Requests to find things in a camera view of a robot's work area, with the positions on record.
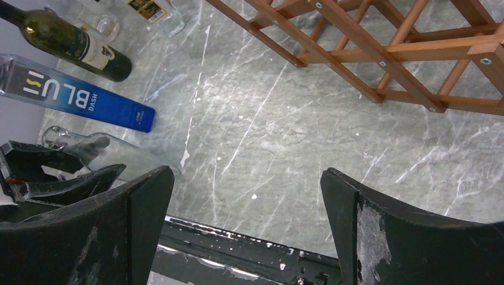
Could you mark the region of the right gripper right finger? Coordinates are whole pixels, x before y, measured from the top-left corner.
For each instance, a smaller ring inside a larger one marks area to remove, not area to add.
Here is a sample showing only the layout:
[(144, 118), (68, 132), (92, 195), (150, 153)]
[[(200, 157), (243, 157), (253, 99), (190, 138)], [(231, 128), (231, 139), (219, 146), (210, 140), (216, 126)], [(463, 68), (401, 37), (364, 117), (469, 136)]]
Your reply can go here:
[(502, 284), (503, 223), (432, 213), (329, 168), (320, 180), (344, 284)]

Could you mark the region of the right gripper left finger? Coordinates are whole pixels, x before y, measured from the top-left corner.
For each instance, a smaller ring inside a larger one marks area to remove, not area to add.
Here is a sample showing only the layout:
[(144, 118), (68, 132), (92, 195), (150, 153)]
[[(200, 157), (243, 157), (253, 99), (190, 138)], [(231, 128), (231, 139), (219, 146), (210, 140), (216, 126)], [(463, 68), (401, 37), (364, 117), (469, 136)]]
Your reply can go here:
[(174, 182), (161, 166), (71, 205), (1, 223), (1, 283), (146, 284)]

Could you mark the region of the clear round liquor bottle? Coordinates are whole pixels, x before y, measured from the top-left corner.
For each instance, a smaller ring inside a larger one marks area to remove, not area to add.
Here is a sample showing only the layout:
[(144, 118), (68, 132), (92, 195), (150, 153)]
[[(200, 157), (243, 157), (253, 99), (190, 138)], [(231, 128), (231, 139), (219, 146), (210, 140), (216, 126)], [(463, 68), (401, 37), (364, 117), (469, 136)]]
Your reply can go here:
[(119, 19), (100, 1), (39, 1), (43, 10), (51, 12), (89, 35), (113, 42), (121, 28)]

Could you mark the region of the clear glass bottle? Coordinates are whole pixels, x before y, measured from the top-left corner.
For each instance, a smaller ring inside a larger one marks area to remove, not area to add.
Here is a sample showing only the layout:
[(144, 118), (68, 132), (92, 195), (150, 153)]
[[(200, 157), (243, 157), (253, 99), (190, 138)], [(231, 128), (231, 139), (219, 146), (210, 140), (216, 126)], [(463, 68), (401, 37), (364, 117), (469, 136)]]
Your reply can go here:
[(41, 143), (46, 148), (76, 156), (89, 171), (112, 164), (124, 164), (126, 168), (118, 177), (123, 182), (131, 181), (159, 166), (171, 168), (175, 177), (175, 188), (181, 180), (180, 169), (168, 158), (157, 156), (104, 132), (81, 135), (55, 125), (44, 131)]

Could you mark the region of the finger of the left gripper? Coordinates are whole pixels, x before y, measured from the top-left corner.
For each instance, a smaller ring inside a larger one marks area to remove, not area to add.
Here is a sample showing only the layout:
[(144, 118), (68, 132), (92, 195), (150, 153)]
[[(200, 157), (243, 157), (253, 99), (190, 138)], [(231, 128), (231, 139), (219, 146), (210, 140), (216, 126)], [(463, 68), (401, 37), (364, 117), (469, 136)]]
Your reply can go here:
[(111, 179), (110, 171), (80, 174), (74, 178), (62, 178), (48, 174), (44, 167), (75, 174), (84, 165), (79, 158), (59, 150), (51, 150), (41, 145), (17, 141), (7, 141), (1, 145), (1, 181), (6, 183), (53, 183), (106, 181)]
[(64, 207), (107, 191), (125, 169), (124, 164), (113, 164), (70, 180), (27, 182), (20, 193), (25, 202)]

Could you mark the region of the clear square black-capped bottle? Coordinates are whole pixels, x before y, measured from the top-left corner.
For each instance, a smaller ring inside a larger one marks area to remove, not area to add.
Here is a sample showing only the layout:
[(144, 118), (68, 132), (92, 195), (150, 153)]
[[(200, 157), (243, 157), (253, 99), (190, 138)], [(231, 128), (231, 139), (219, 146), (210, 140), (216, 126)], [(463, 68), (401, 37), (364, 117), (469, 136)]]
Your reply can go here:
[(161, 35), (173, 37), (185, 27), (182, 14), (171, 1), (128, 0), (125, 3)]

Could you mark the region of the clear blue-label bottle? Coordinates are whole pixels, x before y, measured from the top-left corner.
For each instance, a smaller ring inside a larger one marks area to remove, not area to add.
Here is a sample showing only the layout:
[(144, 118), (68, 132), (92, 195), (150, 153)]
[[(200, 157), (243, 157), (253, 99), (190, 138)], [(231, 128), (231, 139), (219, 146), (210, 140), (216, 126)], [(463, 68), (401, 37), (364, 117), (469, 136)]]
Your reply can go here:
[(149, 133), (156, 111), (18, 55), (1, 55), (1, 95)]

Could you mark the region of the dark green black-capped bottle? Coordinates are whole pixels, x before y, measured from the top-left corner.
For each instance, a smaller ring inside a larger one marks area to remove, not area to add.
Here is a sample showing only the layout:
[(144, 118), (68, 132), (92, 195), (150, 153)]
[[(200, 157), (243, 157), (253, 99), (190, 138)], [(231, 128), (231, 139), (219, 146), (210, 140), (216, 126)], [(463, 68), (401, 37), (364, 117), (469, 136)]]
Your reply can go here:
[(1, 18), (18, 27), (32, 46), (103, 78), (121, 82), (131, 74), (127, 56), (51, 12), (1, 1)]

